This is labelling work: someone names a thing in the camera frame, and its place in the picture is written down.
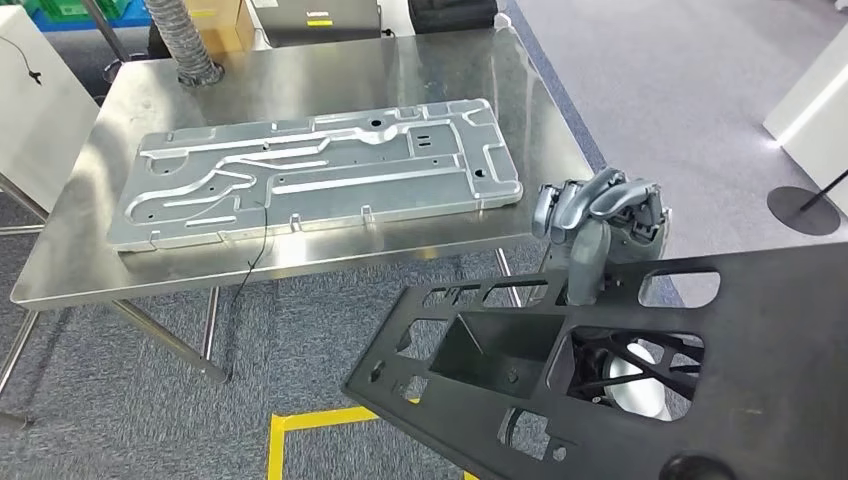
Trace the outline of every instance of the black bag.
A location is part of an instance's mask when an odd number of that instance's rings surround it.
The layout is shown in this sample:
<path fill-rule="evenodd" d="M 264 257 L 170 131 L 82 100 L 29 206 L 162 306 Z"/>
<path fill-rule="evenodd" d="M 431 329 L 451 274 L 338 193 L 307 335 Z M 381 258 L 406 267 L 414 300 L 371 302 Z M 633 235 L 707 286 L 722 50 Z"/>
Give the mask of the black bag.
<path fill-rule="evenodd" d="M 498 13 L 496 0 L 408 0 L 415 33 L 491 28 Z"/>

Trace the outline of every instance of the cutout hole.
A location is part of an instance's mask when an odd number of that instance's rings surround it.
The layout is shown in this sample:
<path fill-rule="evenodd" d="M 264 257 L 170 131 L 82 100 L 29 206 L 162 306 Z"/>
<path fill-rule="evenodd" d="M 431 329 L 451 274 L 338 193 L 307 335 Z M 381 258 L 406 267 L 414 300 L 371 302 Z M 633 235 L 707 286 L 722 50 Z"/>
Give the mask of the cutout hole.
<path fill-rule="evenodd" d="M 654 342 L 650 342 L 645 340 L 644 338 L 639 339 L 639 344 L 645 347 L 648 350 L 648 353 L 651 354 L 651 357 L 654 360 L 654 363 L 662 362 L 662 357 L 665 355 L 665 349 Z"/>
<path fill-rule="evenodd" d="M 436 351 L 447 331 L 448 322 L 419 318 L 404 332 L 395 348 L 398 355 L 427 360 Z"/>
<path fill-rule="evenodd" d="M 386 366 L 386 362 L 379 360 L 374 364 L 374 368 L 371 369 L 371 373 L 368 375 L 368 381 L 371 383 L 376 382 L 380 379 L 380 375 L 383 374 L 383 367 Z"/>
<path fill-rule="evenodd" d="M 477 292 L 479 292 L 479 288 L 463 288 L 459 291 L 459 294 L 456 296 L 456 300 L 454 300 L 453 304 L 457 307 L 468 307 L 472 303 L 474 303 L 474 297 L 477 296 Z"/>
<path fill-rule="evenodd" d="M 722 461 L 695 454 L 678 454 L 671 457 L 662 470 L 659 480 L 736 480 L 736 475 Z"/>
<path fill-rule="evenodd" d="M 418 403 L 418 400 L 424 395 L 424 390 L 427 389 L 427 379 L 413 375 L 409 379 L 408 385 L 401 385 L 403 398 L 409 403 Z"/>
<path fill-rule="evenodd" d="M 507 412 L 501 423 L 498 440 L 507 447 L 536 460 L 542 460 L 545 457 L 548 442 L 551 441 L 551 437 L 545 433 L 547 426 L 547 418 L 513 408 Z"/>
<path fill-rule="evenodd" d="M 536 291 L 534 297 L 538 297 L 538 290 L 542 290 L 541 295 L 544 296 L 544 289 L 547 289 L 547 285 L 547 282 L 544 281 L 522 286 L 498 285 L 486 293 L 486 298 L 483 299 L 483 306 L 486 308 L 516 308 L 516 305 L 512 304 L 511 289 L 515 289 L 521 305 L 526 306 L 530 294 Z"/>
<path fill-rule="evenodd" d="M 700 372 L 704 355 L 691 334 L 578 327 L 561 344 L 547 384 L 600 407 L 670 422 L 691 407 L 699 380 L 691 373 Z"/>
<path fill-rule="evenodd" d="M 424 308 L 433 308 L 444 302 L 445 298 L 447 298 L 447 290 L 444 288 L 433 289 L 424 297 L 423 306 Z"/>
<path fill-rule="evenodd" d="M 669 280 L 674 283 L 678 290 L 686 292 L 686 308 L 700 308 L 708 305 L 718 295 L 721 286 L 721 276 L 718 272 L 649 275 L 642 280 L 642 287 L 639 289 L 639 303 L 643 307 L 676 308 L 675 305 L 661 302 L 656 294 L 658 289 L 654 287 L 657 282 L 668 282 Z"/>
<path fill-rule="evenodd" d="M 671 357 L 671 371 L 685 373 L 691 377 L 700 377 L 701 364 L 682 353 L 675 353 Z"/>

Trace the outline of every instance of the robotic hand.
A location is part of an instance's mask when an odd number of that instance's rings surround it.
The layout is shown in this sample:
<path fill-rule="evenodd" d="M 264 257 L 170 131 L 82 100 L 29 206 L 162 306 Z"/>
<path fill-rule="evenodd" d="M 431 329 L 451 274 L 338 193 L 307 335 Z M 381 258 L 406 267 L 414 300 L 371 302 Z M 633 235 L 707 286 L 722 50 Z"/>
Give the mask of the robotic hand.
<path fill-rule="evenodd" d="M 545 268 L 568 270 L 565 301 L 591 305 L 604 286 L 607 262 L 662 256 L 671 212 L 663 210 L 655 182 L 628 181 L 607 168 L 591 180 L 542 185 L 533 213 L 533 235 L 550 237 Z"/>

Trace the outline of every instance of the stamped metal panel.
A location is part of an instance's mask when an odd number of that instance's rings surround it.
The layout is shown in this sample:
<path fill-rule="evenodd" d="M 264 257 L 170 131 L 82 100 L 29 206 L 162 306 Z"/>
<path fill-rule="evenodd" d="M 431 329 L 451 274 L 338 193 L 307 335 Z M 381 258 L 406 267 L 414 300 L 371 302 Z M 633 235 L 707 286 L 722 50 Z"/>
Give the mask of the stamped metal panel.
<path fill-rule="evenodd" d="M 146 251 L 496 208 L 522 196 L 489 102 L 147 135 L 109 230 Z"/>

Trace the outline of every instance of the flexible duct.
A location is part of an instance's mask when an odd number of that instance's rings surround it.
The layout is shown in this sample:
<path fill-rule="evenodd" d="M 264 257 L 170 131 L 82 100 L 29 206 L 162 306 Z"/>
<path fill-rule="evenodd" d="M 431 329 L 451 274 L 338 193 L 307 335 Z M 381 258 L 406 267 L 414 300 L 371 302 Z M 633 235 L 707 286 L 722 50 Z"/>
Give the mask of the flexible duct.
<path fill-rule="evenodd" d="M 191 86 L 219 81 L 224 71 L 209 58 L 183 0 L 144 0 L 144 3 L 159 28 L 162 41 L 177 62 L 179 81 Z"/>

